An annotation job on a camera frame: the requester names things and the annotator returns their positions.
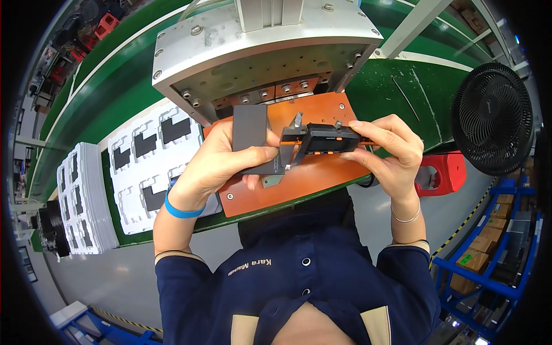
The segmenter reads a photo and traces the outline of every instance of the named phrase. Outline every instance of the person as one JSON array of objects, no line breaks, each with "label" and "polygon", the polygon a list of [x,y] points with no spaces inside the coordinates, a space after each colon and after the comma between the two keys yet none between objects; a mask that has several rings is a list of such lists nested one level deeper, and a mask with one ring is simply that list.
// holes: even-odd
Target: person
[{"label": "person", "polygon": [[[341,154],[372,171],[391,197],[393,241],[377,266],[360,244],[343,188],[239,223],[243,249],[212,273],[190,250],[198,212],[234,174],[272,160],[279,142],[268,131],[270,146],[232,152],[232,122],[219,123],[169,189],[153,226],[163,343],[427,343],[440,304],[414,189],[423,142],[394,114],[349,126],[393,155]],[[259,176],[242,180],[254,190]]]}]

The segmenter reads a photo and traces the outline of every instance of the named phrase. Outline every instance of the beige shirt trim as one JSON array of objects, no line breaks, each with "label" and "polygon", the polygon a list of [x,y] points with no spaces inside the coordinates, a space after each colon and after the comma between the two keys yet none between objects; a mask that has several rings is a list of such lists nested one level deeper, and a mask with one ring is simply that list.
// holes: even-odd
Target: beige shirt trim
[{"label": "beige shirt trim", "polygon": [[391,345],[391,323],[388,306],[368,310],[360,314],[372,345]]},{"label": "beige shirt trim", "polygon": [[199,256],[197,256],[195,254],[192,254],[192,253],[187,253],[187,252],[183,252],[183,251],[166,251],[166,252],[162,252],[162,253],[159,253],[159,254],[155,255],[155,264],[157,264],[159,262],[159,260],[161,260],[162,258],[167,257],[167,256],[185,256],[185,257],[188,257],[188,258],[200,260],[201,262],[205,263],[205,261],[203,261],[202,258],[200,258]]},{"label": "beige shirt trim", "polygon": [[429,253],[429,243],[427,243],[426,241],[416,241],[413,243],[406,243],[406,244],[395,243],[392,245],[388,245],[386,248],[402,247],[402,246],[414,246],[414,247],[422,248],[423,250]]},{"label": "beige shirt trim", "polygon": [[[361,313],[360,317],[373,345],[391,345],[391,322],[389,321],[388,306],[365,311]],[[258,316],[232,315],[230,344],[253,345],[258,322]]]}]

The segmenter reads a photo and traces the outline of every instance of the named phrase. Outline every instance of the black electric fan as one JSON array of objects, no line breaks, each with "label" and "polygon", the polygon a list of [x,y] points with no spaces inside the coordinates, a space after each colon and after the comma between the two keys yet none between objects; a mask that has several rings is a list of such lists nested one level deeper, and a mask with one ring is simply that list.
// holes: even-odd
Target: black electric fan
[{"label": "black electric fan", "polygon": [[500,63],[475,68],[454,97],[450,128],[457,148],[477,170],[491,176],[515,171],[534,135],[525,85]]}]

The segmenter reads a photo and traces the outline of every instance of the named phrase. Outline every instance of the blue metal rack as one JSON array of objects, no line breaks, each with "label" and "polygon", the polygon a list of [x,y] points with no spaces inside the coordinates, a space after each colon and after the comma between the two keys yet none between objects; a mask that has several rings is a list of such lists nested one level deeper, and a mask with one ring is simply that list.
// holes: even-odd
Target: blue metal rack
[{"label": "blue metal rack", "polygon": [[68,336],[75,338],[75,336],[71,332],[65,332],[65,329],[69,326],[72,326],[76,328],[77,330],[81,331],[86,338],[92,343],[93,345],[99,345],[98,342],[96,342],[91,336],[86,334],[86,331],[77,323],[77,320],[80,319],[83,316],[88,316],[88,318],[92,321],[92,323],[95,325],[95,327],[99,330],[101,337],[105,338],[109,341],[111,341],[114,344],[117,345],[159,345],[159,342],[151,340],[151,337],[155,335],[153,331],[147,330],[145,331],[140,337],[130,334],[129,332],[123,331],[120,328],[117,328],[114,325],[111,325],[110,323],[107,323],[97,317],[96,315],[92,314],[92,308],[88,308],[86,311],[82,312],[80,315],[77,315],[73,320],[69,321],[65,325],[59,328],[61,335],[63,338],[65,338],[67,344],[71,344],[72,342],[69,341]]},{"label": "blue metal rack", "polygon": [[[443,293],[441,293],[439,295],[439,299],[441,301],[441,308],[444,309],[444,310],[447,310],[448,312],[450,312],[451,314],[456,316],[460,321],[463,321],[466,325],[471,327],[473,330],[476,330],[476,331],[480,332],[480,334],[482,336],[484,336],[485,338],[487,338],[490,341],[495,338],[495,336],[498,334],[498,332],[500,332],[500,330],[501,330],[502,326],[504,325],[505,321],[510,316],[512,310],[516,307],[517,302],[520,300],[520,298],[523,294],[523,289],[527,285],[527,280],[528,280],[528,278],[531,274],[530,271],[532,269],[533,260],[534,260],[536,254],[537,254],[537,248],[538,248],[538,243],[539,243],[539,239],[540,239],[540,228],[542,227],[542,222],[543,221],[542,221],[540,213],[537,213],[537,223],[535,225],[534,235],[533,235],[533,238],[531,240],[529,253],[527,255],[525,268],[523,270],[522,278],[519,282],[519,285],[517,287],[516,286],[508,286],[508,285],[504,285],[502,283],[499,283],[499,282],[496,282],[496,281],[490,279],[491,273],[493,272],[494,268],[496,267],[496,265],[498,263],[498,260],[501,257],[502,252],[504,251],[504,249],[506,248],[506,245],[508,244],[508,240],[509,240],[509,236],[510,236],[509,230],[510,230],[512,224],[513,224],[513,220],[516,216],[516,212],[519,210],[520,203],[521,203],[521,196],[523,196],[523,195],[534,195],[535,194],[535,189],[534,188],[532,188],[532,187],[525,187],[525,188],[522,187],[523,182],[524,182],[523,171],[524,171],[524,169],[522,169],[522,174],[520,176],[519,187],[512,187],[512,186],[509,186],[509,187],[504,187],[503,186],[503,187],[501,187],[499,185],[498,187],[491,188],[490,194],[493,195],[493,198],[492,198],[490,204],[488,205],[487,210],[485,211],[485,213],[482,217],[482,220],[479,222],[477,227],[471,232],[471,234],[465,239],[465,241],[458,248],[458,250],[448,260],[441,259],[441,258],[438,258],[438,257],[433,259],[433,264],[438,266],[437,286],[436,286],[437,291],[439,291],[439,285],[440,285],[440,282],[441,282],[441,277],[442,277],[442,274],[443,274],[443,270],[445,269],[445,270],[448,271],[448,279],[447,279],[446,287],[445,287]],[[457,266],[456,261],[468,249],[468,247],[471,244],[471,242],[473,241],[473,239],[476,236],[479,235],[479,233],[481,232],[481,230],[483,229],[483,227],[487,223],[487,220],[490,217],[490,214],[491,214],[492,209],[494,208],[494,206],[496,204],[496,201],[498,199],[499,194],[513,194],[513,195],[515,195],[515,201],[514,201],[514,204],[513,204],[512,216],[511,216],[511,219],[509,221],[508,228],[506,230],[506,233],[503,235],[502,240],[500,241],[500,244],[498,245],[498,249],[497,249],[495,255],[493,256],[491,262],[489,263],[489,266],[487,267],[487,269],[485,270],[485,272],[483,274],[476,274],[476,273],[473,273],[473,272],[471,272],[471,271],[469,271],[465,268]],[[458,274],[458,275],[460,275],[460,276],[462,276],[462,277],[464,277],[468,280],[471,280],[471,281],[475,282],[476,284],[481,285],[481,287],[479,289],[475,290],[475,292],[473,292],[473,293],[470,293],[468,295],[461,295],[457,291],[450,288],[450,280],[452,278],[453,273],[456,273],[456,274]],[[464,313],[464,312],[460,311],[456,307],[458,305],[458,303],[460,303],[462,300],[473,297],[473,296],[481,293],[482,291],[484,291],[486,289],[490,290],[490,291],[494,291],[494,292],[497,293],[496,296],[495,296],[495,299],[494,299],[494,301],[491,305],[491,308],[488,311],[488,313],[492,313],[492,308],[498,302],[498,296],[499,295],[504,296],[506,298],[507,303],[508,303],[507,306],[506,306],[505,311],[502,313],[502,316],[500,317],[499,320],[497,320],[496,326],[492,327],[492,328],[486,327],[484,325],[485,321],[484,321],[484,323],[481,323],[481,322],[476,321],[473,318],[475,310],[476,310],[475,306],[472,307],[472,309],[467,313]]]}]

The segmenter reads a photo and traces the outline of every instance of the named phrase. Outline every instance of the gray floor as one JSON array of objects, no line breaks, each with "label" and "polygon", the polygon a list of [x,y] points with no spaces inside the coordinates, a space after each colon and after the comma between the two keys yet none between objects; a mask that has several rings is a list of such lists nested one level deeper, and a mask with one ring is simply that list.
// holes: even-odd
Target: gray floor
[{"label": "gray floor", "polygon": [[[467,162],[466,169],[466,182],[458,192],[442,197],[422,198],[422,211],[432,252],[471,213],[492,181],[492,177],[480,173]],[[380,186],[365,189],[352,185],[348,190],[354,201],[360,240],[368,246],[373,260],[376,260],[381,249],[391,243],[390,198]],[[241,248],[237,226],[224,226],[195,234],[190,246],[211,270],[215,270]],[[47,254],[47,260],[69,303],[79,300],[124,319],[161,328],[153,243],[120,248],[102,255],[72,256],[60,263],[56,262],[53,255]],[[131,330],[143,331],[132,325],[122,325]]]}]

